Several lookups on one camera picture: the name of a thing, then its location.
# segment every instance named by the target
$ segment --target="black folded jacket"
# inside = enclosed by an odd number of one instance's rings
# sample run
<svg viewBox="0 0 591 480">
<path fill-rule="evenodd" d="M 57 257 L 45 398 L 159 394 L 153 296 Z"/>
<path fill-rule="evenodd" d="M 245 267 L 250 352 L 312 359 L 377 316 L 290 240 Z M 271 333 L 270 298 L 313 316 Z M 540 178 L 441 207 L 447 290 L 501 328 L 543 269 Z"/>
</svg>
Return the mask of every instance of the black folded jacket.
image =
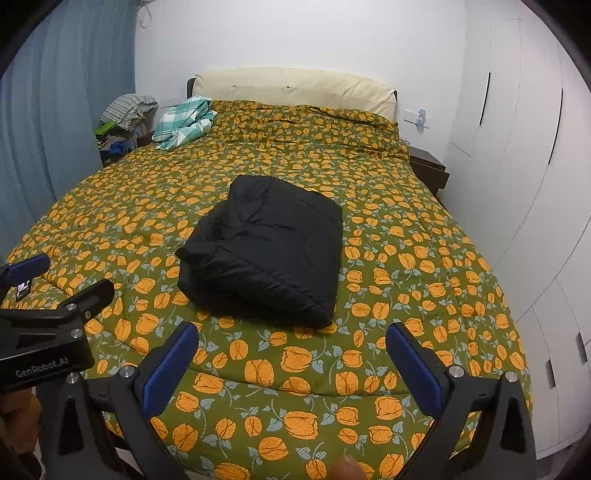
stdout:
<svg viewBox="0 0 591 480">
<path fill-rule="evenodd" d="M 323 195 L 239 176 L 177 250 L 178 287 L 219 316 L 323 328 L 335 307 L 342 236 L 341 207 Z"/>
</svg>

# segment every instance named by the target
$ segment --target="pile of clothes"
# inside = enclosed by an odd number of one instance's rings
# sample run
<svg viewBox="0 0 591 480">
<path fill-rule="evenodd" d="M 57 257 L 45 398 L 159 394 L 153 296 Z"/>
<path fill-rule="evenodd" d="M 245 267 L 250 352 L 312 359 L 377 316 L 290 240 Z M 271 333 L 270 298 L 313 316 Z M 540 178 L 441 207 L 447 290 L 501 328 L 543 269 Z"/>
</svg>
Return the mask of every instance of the pile of clothes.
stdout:
<svg viewBox="0 0 591 480">
<path fill-rule="evenodd" d="M 106 108 L 100 116 L 101 126 L 95 130 L 104 166 L 150 143 L 150 127 L 157 109 L 154 97 L 137 93 L 121 95 Z"/>
</svg>

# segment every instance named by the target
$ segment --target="dark wooden nightstand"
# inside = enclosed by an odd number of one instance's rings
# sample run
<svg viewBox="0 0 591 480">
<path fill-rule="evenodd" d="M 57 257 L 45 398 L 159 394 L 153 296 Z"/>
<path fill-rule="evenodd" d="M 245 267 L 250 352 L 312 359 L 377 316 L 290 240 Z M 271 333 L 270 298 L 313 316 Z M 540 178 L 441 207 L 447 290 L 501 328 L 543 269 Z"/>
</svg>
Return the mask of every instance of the dark wooden nightstand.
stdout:
<svg viewBox="0 0 591 480">
<path fill-rule="evenodd" d="M 445 165 L 428 151 L 415 147 L 408 147 L 408 150 L 410 152 L 410 166 L 414 174 L 436 197 L 437 191 L 445 188 L 449 178 L 449 173 L 445 171 Z"/>
</svg>

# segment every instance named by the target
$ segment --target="cream headboard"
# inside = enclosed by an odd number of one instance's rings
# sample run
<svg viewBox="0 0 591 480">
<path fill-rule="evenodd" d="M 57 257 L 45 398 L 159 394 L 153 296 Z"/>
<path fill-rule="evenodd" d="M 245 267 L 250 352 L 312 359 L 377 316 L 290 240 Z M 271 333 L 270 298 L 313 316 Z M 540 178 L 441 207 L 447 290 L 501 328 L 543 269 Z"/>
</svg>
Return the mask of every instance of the cream headboard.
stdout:
<svg viewBox="0 0 591 480">
<path fill-rule="evenodd" d="M 348 73 L 279 67 L 213 70 L 195 76 L 192 95 L 214 100 L 252 100 L 269 105 L 353 108 L 394 120 L 393 87 Z"/>
</svg>

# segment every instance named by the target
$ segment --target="green floral comforter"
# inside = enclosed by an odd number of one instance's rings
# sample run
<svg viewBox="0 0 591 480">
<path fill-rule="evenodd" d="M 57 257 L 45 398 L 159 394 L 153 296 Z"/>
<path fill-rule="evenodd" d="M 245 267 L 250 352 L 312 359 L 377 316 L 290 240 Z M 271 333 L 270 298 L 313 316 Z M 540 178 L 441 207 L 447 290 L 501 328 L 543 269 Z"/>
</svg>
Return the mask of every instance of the green floral comforter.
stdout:
<svg viewBox="0 0 591 480">
<path fill-rule="evenodd" d="M 322 479 L 343 452 L 368 478 L 390 478 L 424 439 L 417 408 L 385 350 L 404 322 L 446 364 L 519 374 L 521 341 L 486 261 L 408 165 L 397 125 L 367 112 L 216 102 L 207 136 L 149 146 L 81 182 L 11 254 L 38 252 L 49 272 L 19 308 L 57 305 L 101 279 L 115 300 L 86 331 L 88 377 L 137 364 L 182 320 L 200 348 L 152 425 L 186 469 L 222 479 Z M 343 208 L 334 323 L 314 332 L 213 317 L 176 286 L 174 251 L 239 174 L 316 190 Z M 15 307 L 14 295 L 6 301 Z M 116 419 L 109 425 L 119 431 Z M 474 432 L 468 418 L 458 449 Z"/>
</svg>

